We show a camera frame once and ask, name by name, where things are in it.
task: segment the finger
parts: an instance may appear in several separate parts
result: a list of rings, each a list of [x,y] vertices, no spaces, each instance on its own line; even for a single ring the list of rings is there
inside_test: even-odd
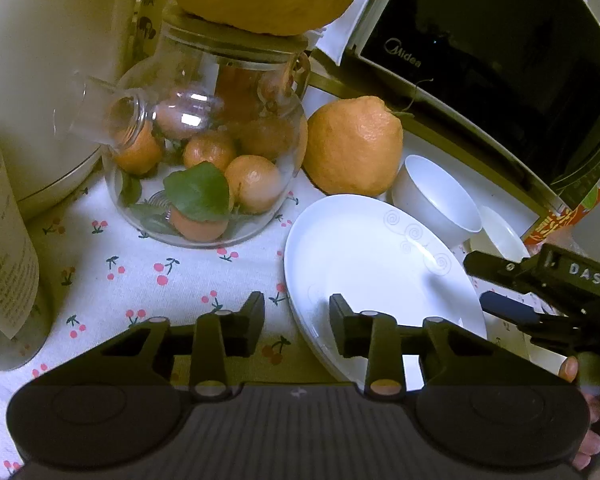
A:
[[[578,375],[578,360],[575,357],[567,357],[560,366],[558,371],[558,377],[563,378],[565,381],[573,383]]]
[[[598,434],[591,430],[587,431],[578,452],[589,456],[598,454],[600,452],[600,437]]]
[[[582,394],[589,405],[589,418],[591,423],[600,420],[600,400],[591,394]]]
[[[578,453],[576,458],[573,459],[573,466],[578,471],[582,471],[586,466],[591,462],[591,457],[589,455],[585,455],[584,453]]]

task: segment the teapot lid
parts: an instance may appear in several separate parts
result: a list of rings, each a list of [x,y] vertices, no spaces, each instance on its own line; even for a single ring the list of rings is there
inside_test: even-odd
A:
[[[162,12],[163,36],[179,43],[190,44],[226,56],[260,58],[273,55],[271,61],[286,61],[305,50],[308,40],[304,36],[272,36],[256,34],[203,20],[185,12],[175,0],[170,0]]]

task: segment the midea logo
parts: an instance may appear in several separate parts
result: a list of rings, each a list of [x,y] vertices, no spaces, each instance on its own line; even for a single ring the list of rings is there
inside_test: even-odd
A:
[[[405,61],[408,61],[416,68],[422,63],[415,59],[409,52],[405,52],[402,48],[402,42],[398,38],[389,38],[384,42],[384,51],[392,56],[398,56]]]

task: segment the white plate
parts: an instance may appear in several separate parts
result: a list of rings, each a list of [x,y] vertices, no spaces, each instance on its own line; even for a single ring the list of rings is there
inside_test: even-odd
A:
[[[366,359],[338,354],[328,301],[340,293],[354,312],[377,310],[399,324],[440,316],[486,338],[482,309],[460,263],[431,231],[403,211],[359,195],[334,195],[309,206],[285,248],[294,317],[323,364],[363,385]],[[417,356],[404,356],[409,390],[423,386]]]

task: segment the table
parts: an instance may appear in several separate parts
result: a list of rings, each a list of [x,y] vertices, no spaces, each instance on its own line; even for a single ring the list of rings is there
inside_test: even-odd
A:
[[[323,196],[299,173],[284,205],[262,232],[217,250],[176,248],[137,231],[117,213],[100,172],[30,222],[55,321],[46,344],[31,362],[0,372],[0,478],[22,464],[5,424],[13,393],[151,316],[166,316],[174,325],[190,324],[214,309],[237,309],[252,290],[260,290],[267,298],[263,333],[251,358],[227,359],[230,382],[333,381],[296,327],[283,275],[286,234],[298,215]],[[464,248],[454,250],[459,260],[465,253]],[[473,282],[478,293],[495,288]],[[538,298],[522,298],[510,291],[507,295],[542,311]],[[524,339],[515,327],[492,319],[488,332],[492,340],[524,354]],[[187,384],[188,373],[187,359],[176,360],[172,382]]]

